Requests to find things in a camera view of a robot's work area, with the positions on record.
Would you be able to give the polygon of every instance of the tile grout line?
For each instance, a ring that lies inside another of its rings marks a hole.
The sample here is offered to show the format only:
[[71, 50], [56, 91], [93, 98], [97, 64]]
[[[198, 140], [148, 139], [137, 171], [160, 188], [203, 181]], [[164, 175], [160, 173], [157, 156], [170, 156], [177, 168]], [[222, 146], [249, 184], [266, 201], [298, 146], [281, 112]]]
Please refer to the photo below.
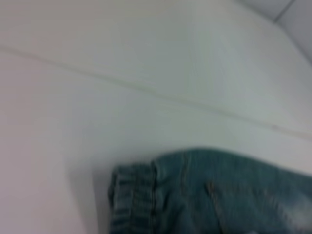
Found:
[[214, 106], [211, 106], [208, 104], [203, 104], [203, 103], [200, 103], [200, 102], [197, 102], [194, 100], [190, 100], [187, 98], [182, 98], [182, 97], [178, 97], [178, 96], [172, 96], [172, 95], [160, 93], [153, 88], [149, 88], [147, 86], [134, 83], [133, 81], [125, 81], [125, 80], [121, 80], [119, 78], [114, 78], [112, 76], [102, 75], [102, 74], [92, 72], [92, 71], [86, 71], [86, 70], [80, 69], [76, 66], [72, 66], [72, 65], [69, 65], [66, 63], [62, 63], [62, 62], [56, 62], [56, 61], [53, 61], [53, 60], [32, 54], [32, 53], [20, 51], [18, 49], [14, 49], [14, 48], [2, 46], [2, 45], [0, 45], [0, 52], [16, 55], [16, 56], [19, 56], [22, 58], [28, 58], [28, 59], [38, 61], [41, 63], [46, 63], [46, 64], [53, 65], [55, 67], [58, 67], [58, 68], [61, 68], [61, 69], [67, 70], [67, 71], [71, 71], [71, 72], [78, 73], [81, 75], [87, 75], [87, 76], [94, 77], [94, 78], [97, 78], [100, 80], [104, 80], [106, 82], [112, 83], [112, 84], [117, 85], [117, 86], [134, 89], [134, 90], [138, 90], [141, 92], [145, 92], [149, 95], [155, 96], [155, 97], [160, 98], [162, 100], [176, 102], [176, 103], [182, 104], [184, 106], [192, 107], [192, 108], [198, 108], [200, 110], [204, 110], [207, 112], [212, 112], [212, 113], [219, 114], [219, 115], [222, 115], [225, 117], [233, 118], [233, 119], [240, 120], [243, 122], [248, 122], [250, 124], [260, 126], [260, 127], [272, 130], [272, 131], [276, 131], [276, 132], [280, 132], [283, 134], [291, 135], [293, 137], [312, 141], [312, 134], [305, 133], [302, 131], [287, 129], [287, 128], [279, 126], [277, 124], [268, 123], [268, 122], [244, 117], [244, 116], [241, 116], [241, 115], [236, 114], [234, 112], [222, 110], [222, 109], [219, 109], [217, 107], [214, 107]]

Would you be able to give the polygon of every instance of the faded denim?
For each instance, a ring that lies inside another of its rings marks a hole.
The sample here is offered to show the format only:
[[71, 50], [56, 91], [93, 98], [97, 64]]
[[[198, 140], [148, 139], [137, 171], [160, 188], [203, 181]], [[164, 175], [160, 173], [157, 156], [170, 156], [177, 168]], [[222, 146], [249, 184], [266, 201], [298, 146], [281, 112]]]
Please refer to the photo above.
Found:
[[312, 234], [312, 178], [218, 150], [119, 167], [111, 234]]

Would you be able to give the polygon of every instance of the white floor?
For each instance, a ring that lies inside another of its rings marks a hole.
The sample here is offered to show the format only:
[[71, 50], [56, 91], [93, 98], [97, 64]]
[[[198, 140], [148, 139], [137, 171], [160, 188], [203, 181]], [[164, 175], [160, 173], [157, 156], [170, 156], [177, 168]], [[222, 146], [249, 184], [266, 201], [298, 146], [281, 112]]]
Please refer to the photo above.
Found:
[[226, 0], [1, 1], [0, 233], [96, 234], [91, 167], [107, 185], [186, 147], [312, 174], [311, 90], [284, 33]]

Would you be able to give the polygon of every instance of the denim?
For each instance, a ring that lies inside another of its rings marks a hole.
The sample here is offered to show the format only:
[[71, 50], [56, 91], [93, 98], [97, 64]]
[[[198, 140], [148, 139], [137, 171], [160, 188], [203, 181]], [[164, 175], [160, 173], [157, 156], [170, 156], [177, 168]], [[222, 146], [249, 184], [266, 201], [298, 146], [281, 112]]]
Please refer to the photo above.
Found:
[[312, 234], [312, 178], [219, 150], [114, 170], [111, 234]]

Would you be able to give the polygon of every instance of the jeans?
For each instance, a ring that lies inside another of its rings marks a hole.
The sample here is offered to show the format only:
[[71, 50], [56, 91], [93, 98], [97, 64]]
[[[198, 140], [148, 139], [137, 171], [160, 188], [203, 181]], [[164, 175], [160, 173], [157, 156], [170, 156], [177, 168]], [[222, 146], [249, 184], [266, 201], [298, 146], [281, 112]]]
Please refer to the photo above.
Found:
[[312, 234], [312, 178], [194, 149], [114, 170], [111, 234]]

